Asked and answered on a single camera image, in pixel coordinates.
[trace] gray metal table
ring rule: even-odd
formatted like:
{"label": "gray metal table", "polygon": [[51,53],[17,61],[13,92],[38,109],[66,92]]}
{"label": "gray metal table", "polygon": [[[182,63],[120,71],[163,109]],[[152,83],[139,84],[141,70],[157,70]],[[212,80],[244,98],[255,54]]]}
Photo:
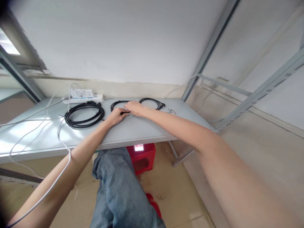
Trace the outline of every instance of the gray metal table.
{"label": "gray metal table", "polygon": [[[110,106],[118,99],[107,99],[102,103],[102,107],[105,110],[105,118],[110,114]],[[133,100],[132,98],[124,98],[122,100]],[[204,127],[213,129],[200,115],[198,115],[192,108],[190,108],[181,99],[158,99],[166,104],[166,107],[161,111],[168,112],[168,109],[173,109],[176,115],[196,122]],[[59,98],[53,99],[52,103],[59,101]],[[24,112],[12,122],[21,120],[35,111],[45,107],[49,99],[44,99],[42,102],[35,105],[33,108]],[[116,107],[123,107],[122,104],[118,104]],[[156,103],[150,100],[144,101],[143,105],[151,108],[156,108]],[[67,154],[67,150],[57,139],[57,129],[62,121],[61,116],[64,116],[67,111],[67,104],[59,103],[49,108],[49,114],[47,120],[35,131],[27,135],[13,150],[13,157],[16,161],[30,160],[43,157],[51,157]],[[94,109],[79,110],[72,118],[74,120],[87,119],[96,112]],[[46,110],[41,111],[30,119],[44,119],[46,116]],[[0,128],[0,163],[10,162],[9,151],[12,146],[27,132],[31,131],[41,123],[37,121],[26,121],[18,123],[13,126],[5,126]],[[40,132],[40,129],[44,126],[42,133],[35,139],[31,145],[29,145],[24,152],[16,154],[24,149],[24,147],[32,141]],[[65,124],[60,132],[60,139],[69,147],[74,148],[79,142],[89,135],[98,124],[85,128],[85,129],[73,129]],[[102,143],[98,149],[109,149],[124,146],[131,146],[137,143],[156,143],[169,140],[175,140],[176,138],[159,127],[154,122],[134,115],[127,116],[118,125],[112,127],[112,129],[106,134]]]}
{"label": "gray metal table", "polygon": [[0,89],[0,103],[22,92],[22,89]]}

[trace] red shoe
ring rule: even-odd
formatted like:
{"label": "red shoe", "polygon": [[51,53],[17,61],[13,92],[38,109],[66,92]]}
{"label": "red shoe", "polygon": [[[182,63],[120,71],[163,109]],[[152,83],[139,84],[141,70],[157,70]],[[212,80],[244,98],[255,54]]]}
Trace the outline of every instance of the red shoe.
{"label": "red shoe", "polygon": [[162,218],[162,214],[161,211],[159,209],[158,204],[154,201],[153,196],[149,193],[146,194],[147,199],[149,200],[150,204],[154,207],[154,209],[156,210],[156,213],[158,215],[158,217]]}

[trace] jeans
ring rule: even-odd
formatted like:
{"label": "jeans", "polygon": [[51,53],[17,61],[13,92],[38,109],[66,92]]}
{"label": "jeans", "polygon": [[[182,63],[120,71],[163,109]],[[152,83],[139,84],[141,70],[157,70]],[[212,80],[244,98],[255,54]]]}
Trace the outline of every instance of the jeans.
{"label": "jeans", "polygon": [[92,175],[100,184],[90,228],[165,227],[139,184],[125,147],[100,150]]}

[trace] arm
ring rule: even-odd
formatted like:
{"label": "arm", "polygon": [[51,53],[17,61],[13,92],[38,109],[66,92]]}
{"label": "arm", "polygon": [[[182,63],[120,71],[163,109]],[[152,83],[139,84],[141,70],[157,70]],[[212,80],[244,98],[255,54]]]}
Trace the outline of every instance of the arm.
{"label": "arm", "polygon": [[[120,115],[125,109],[115,108],[108,118],[102,122],[96,130],[81,141],[72,150],[72,159],[66,170],[63,172],[52,190],[46,195],[41,203],[24,219],[14,227],[49,227],[60,209],[61,205],[72,190],[76,180],[91,160],[95,150],[100,145],[107,131],[115,124],[119,123],[128,113]],[[8,225],[14,223],[23,216],[41,197],[47,192],[55,179],[66,166],[69,160],[67,155],[41,182],[17,214],[11,219]]]}
{"label": "arm", "polygon": [[142,106],[125,108],[146,117],[171,135],[194,147],[208,182],[231,227],[300,227],[274,194],[238,155],[211,130],[181,117]]}

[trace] power strip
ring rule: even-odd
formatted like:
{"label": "power strip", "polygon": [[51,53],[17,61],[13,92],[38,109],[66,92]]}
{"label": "power strip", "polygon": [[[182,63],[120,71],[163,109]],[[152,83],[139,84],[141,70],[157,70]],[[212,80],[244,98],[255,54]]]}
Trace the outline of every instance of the power strip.
{"label": "power strip", "polygon": [[[70,104],[84,103],[84,102],[91,101],[91,100],[95,101],[96,103],[104,102],[104,96],[103,96],[103,94],[95,94],[93,98],[71,98]],[[69,99],[64,100],[63,103],[68,104]]]}

